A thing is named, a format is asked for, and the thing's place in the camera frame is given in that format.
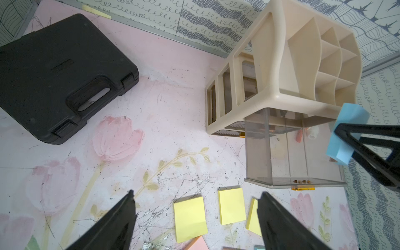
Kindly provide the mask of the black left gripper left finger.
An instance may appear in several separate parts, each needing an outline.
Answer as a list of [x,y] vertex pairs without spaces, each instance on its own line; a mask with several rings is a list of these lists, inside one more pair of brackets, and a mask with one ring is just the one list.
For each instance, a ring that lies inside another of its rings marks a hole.
[[130,248],[137,214],[134,191],[130,190],[105,216],[69,250],[128,250]]

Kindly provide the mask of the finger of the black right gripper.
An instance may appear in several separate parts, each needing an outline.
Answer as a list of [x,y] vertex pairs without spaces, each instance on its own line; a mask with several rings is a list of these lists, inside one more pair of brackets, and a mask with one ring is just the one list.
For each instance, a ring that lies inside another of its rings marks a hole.
[[[361,125],[349,128],[349,132],[372,134],[386,137],[400,137],[400,127],[390,125]],[[388,139],[368,138],[361,136],[359,140],[350,137],[349,144],[354,148],[352,158],[358,162],[372,177],[389,190],[400,190],[400,143]],[[382,158],[368,146],[383,147],[391,150],[387,158]]]

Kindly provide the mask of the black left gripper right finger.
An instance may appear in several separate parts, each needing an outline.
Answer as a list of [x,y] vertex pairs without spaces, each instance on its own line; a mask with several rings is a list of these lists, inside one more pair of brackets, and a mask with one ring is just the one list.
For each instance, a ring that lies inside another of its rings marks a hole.
[[267,250],[329,249],[268,192],[258,199],[257,215]]

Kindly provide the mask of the blue sticky pad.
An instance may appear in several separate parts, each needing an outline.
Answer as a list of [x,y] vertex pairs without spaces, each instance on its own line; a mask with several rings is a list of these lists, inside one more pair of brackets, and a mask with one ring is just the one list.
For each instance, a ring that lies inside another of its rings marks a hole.
[[359,140],[360,133],[349,132],[349,128],[366,125],[370,113],[358,104],[344,103],[334,124],[326,155],[334,159],[338,165],[347,166],[353,156],[354,148],[349,144],[350,137]]

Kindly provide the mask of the translucent drawer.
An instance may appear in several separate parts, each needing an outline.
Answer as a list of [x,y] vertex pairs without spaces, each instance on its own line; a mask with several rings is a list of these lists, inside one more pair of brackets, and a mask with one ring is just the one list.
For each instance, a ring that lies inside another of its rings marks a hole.
[[[332,122],[265,108],[245,122],[245,181],[271,189],[312,190],[346,186],[343,167],[326,155]],[[316,139],[295,141],[304,128],[319,126]]]
[[245,122],[237,121],[225,128],[216,131],[213,135],[231,136],[231,137],[245,137]]

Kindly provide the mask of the beige drawer organizer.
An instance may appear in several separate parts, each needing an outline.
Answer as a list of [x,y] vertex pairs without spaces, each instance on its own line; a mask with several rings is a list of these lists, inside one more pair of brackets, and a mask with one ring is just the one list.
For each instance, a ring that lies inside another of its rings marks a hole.
[[206,131],[264,108],[335,121],[361,73],[351,29],[299,1],[270,1],[209,79]]

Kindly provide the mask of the yellow sticky pad right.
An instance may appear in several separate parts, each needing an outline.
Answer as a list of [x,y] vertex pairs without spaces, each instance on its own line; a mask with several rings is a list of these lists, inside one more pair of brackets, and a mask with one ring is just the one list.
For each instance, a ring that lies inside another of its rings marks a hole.
[[246,229],[259,236],[262,236],[257,209],[258,209],[258,200],[252,199],[248,219],[246,222]]

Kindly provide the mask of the yellow sticky pad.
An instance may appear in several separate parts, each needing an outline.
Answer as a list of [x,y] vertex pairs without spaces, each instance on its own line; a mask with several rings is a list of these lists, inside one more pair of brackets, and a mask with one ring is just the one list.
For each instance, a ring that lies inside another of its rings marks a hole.
[[259,236],[262,236],[257,209],[258,209],[258,200],[252,199],[248,219],[246,222],[246,229]]
[[234,224],[246,220],[243,189],[229,188],[218,190],[220,223]]
[[208,233],[203,197],[174,203],[174,216],[177,243]]

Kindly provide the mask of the yellow sticky pad middle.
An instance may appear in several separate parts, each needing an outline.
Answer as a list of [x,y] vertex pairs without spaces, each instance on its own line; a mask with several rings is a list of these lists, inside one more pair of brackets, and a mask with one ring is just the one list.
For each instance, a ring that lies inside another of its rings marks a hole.
[[243,189],[229,188],[218,190],[220,223],[234,224],[246,220]]

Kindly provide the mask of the yellow sticky pad left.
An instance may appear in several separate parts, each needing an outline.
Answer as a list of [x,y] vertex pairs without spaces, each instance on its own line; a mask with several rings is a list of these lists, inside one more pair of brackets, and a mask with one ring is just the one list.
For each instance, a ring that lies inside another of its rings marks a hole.
[[203,197],[174,203],[174,216],[177,243],[208,233]]

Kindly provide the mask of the pink sticky pad middle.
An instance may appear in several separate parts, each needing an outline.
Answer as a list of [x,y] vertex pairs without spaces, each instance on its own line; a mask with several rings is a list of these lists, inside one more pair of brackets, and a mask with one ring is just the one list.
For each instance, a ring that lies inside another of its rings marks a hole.
[[184,250],[209,250],[204,238],[198,236]]

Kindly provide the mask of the floral pink table mat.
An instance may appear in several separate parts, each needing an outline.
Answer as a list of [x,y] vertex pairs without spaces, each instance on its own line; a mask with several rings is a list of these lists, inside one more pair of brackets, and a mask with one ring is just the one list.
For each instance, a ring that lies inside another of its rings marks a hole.
[[223,58],[56,1],[26,33],[85,15],[139,68],[140,81],[62,145],[32,136],[1,111],[1,249],[66,249],[130,190],[133,250],[180,250],[175,201],[204,199],[211,250],[251,250],[244,221],[220,223],[218,190],[239,186],[245,208],[264,192],[244,181],[245,141],[206,132],[205,86]]

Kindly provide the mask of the black plastic tool case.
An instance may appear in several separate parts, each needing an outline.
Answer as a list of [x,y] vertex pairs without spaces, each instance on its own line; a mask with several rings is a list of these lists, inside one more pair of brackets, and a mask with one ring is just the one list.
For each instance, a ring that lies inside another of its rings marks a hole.
[[75,14],[1,47],[1,108],[38,140],[60,145],[139,77],[112,41]]

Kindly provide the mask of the small yellow paper strip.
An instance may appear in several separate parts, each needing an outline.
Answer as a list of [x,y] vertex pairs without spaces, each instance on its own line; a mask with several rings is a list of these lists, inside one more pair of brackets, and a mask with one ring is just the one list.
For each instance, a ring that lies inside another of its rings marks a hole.
[[111,19],[110,15],[108,15],[106,13],[103,13],[103,12],[101,12],[101,11],[95,9],[95,8],[92,8],[90,6],[87,6],[87,5],[82,5],[82,10],[87,11],[87,12],[92,13],[92,14],[95,14],[95,15],[98,15],[98,16],[101,16],[101,17],[104,17],[104,18]]

